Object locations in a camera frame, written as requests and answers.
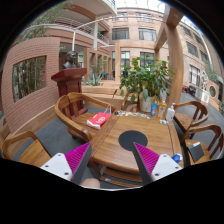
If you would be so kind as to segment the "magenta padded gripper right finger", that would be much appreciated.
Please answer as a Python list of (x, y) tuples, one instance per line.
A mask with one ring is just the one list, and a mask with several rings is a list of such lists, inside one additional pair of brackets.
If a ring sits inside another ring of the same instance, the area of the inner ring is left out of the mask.
[(182, 169), (169, 155), (159, 155), (136, 142), (133, 154), (144, 183), (152, 183)]

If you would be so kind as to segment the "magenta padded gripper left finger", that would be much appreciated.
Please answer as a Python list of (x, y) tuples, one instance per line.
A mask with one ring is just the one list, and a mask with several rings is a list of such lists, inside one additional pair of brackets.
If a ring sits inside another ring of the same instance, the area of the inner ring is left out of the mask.
[(91, 143), (85, 143), (66, 154), (55, 154), (41, 169), (79, 185), (91, 152)]

